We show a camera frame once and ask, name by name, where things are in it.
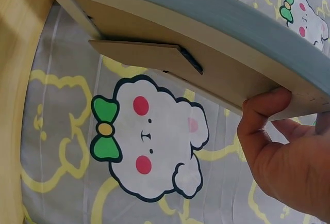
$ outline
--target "gray bed sheet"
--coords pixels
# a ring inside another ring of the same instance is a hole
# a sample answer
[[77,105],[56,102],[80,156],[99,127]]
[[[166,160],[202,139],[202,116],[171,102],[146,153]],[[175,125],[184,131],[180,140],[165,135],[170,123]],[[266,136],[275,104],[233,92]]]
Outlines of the gray bed sheet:
[[[329,54],[327,0],[241,1]],[[313,31],[296,22],[303,9]],[[239,116],[147,69],[100,56],[88,39],[52,7],[23,117],[26,223],[321,223],[256,185],[237,139]],[[315,115],[295,120],[312,125]],[[267,130],[286,143],[271,124]]]

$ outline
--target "light blue edge banding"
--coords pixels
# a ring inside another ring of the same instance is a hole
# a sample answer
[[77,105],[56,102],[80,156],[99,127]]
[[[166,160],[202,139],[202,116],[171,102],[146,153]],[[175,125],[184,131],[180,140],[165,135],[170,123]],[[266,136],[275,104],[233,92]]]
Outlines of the light blue edge banding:
[[287,27],[241,1],[145,1],[176,11],[236,38],[330,95],[330,58]]

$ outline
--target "wooden block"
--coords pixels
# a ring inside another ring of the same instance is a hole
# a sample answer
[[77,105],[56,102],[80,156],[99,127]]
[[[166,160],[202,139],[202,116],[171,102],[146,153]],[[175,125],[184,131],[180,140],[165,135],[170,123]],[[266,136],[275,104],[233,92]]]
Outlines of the wooden block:
[[26,88],[53,0],[0,3],[0,223],[21,224],[21,129]]

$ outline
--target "wooden board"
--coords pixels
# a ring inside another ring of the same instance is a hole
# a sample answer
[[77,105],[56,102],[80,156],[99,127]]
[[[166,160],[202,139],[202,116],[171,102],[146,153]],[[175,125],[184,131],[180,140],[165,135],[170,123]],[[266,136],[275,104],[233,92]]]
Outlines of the wooden board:
[[[94,37],[99,31],[100,37],[111,40],[133,37],[185,47],[207,70],[195,82],[197,76],[181,69],[178,82],[189,83],[236,113],[245,98],[278,85],[291,90],[293,99],[273,119],[330,110],[330,60],[297,34],[237,0],[58,2],[85,30],[93,30]],[[225,96],[221,98],[216,91]]]
[[53,0],[0,1],[0,223],[21,224],[20,144],[30,69]]
[[[193,68],[176,63],[175,59],[167,57],[168,53],[151,56],[147,54],[146,47],[137,51],[136,48],[125,43],[92,41],[91,44],[99,53],[125,65],[169,71],[178,82],[185,81],[190,84],[189,88],[197,88],[199,93],[207,94],[209,99],[218,99],[219,104],[226,105],[228,109],[237,114],[241,113],[241,105],[245,99],[280,85],[237,60],[154,22],[91,0],[76,0],[76,2],[110,39],[122,41],[144,39],[179,44],[202,65],[204,74],[200,75]],[[279,66],[273,68],[275,71],[276,69],[280,71]],[[303,82],[303,86],[308,86],[308,83]],[[289,108],[272,119],[300,116],[304,114],[302,111],[306,110],[313,113],[315,108],[319,108],[317,101],[310,101],[303,95],[296,95]]]

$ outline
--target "green bow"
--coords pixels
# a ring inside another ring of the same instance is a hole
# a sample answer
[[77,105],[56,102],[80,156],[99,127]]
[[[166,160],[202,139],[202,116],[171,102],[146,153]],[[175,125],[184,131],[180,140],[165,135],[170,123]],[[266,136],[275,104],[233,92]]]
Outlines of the green bow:
[[92,99],[91,108],[97,120],[97,135],[91,142],[91,155],[97,161],[120,162],[122,153],[113,136],[113,122],[118,115],[119,103],[117,100],[96,95]]
[[283,5],[279,8],[280,15],[286,19],[289,23],[293,23],[293,16],[291,13],[291,6],[294,0],[285,0]]

